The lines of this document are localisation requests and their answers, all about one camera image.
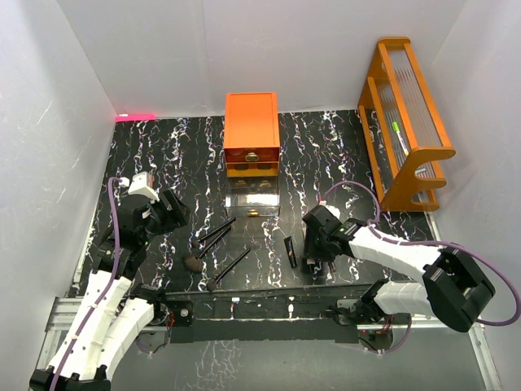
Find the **pink lip gloss tube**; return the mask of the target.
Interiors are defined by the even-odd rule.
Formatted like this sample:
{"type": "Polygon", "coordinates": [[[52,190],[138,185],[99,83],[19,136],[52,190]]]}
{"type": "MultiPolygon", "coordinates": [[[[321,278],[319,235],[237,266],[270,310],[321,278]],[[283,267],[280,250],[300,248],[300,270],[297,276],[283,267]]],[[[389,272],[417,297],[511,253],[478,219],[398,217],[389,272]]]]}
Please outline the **pink lip gloss tube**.
{"type": "Polygon", "coordinates": [[[307,258],[305,260],[304,271],[308,275],[312,275],[312,276],[322,275],[323,274],[322,262],[321,261],[316,261],[316,260],[314,260],[312,258],[307,258]]]}

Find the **clear acrylic drawer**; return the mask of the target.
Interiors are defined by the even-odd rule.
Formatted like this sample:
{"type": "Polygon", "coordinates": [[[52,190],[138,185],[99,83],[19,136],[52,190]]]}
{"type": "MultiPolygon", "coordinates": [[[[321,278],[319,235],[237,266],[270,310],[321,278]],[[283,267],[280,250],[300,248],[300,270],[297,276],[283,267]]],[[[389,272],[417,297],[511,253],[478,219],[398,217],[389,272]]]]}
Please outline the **clear acrylic drawer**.
{"type": "Polygon", "coordinates": [[[227,163],[274,162],[279,159],[279,147],[226,148],[227,163]]]}
{"type": "Polygon", "coordinates": [[[228,178],[225,210],[228,217],[278,217],[278,177],[228,178]]]}

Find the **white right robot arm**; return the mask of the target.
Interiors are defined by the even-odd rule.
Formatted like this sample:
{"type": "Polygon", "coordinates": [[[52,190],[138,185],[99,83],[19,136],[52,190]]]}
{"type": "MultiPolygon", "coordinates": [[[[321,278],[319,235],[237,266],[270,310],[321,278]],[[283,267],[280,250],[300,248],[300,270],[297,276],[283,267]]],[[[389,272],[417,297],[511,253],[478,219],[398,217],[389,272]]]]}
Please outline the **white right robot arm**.
{"type": "Polygon", "coordinates": [[[375,282],[342,315],[354,323],[381,323],[394,314],[438,318],[467,332],[496,293],[476,261],[453,246],[415,244],[354,218],[341,222],[326,206],[304,215],[305,250],[315,261],[345,255],[372,261],[409,277],[375,282]]]}

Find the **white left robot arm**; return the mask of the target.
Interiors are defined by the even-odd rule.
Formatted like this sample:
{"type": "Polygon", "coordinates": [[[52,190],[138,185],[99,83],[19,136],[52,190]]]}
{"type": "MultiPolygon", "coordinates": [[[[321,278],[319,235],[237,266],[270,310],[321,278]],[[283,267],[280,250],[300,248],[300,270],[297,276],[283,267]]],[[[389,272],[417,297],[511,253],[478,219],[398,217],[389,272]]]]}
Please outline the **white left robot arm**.
{"type": "Polygon", "coordinates": [[[115,221],[102,235],[80,307],[47,368],[33,372],[32,390],[109,390],[140,331],[167,318],[160,289],[132,282],[148,244],[186,226],[189,208],[167,189],[158,200],[129,193],[111,211],[115,221]]]}

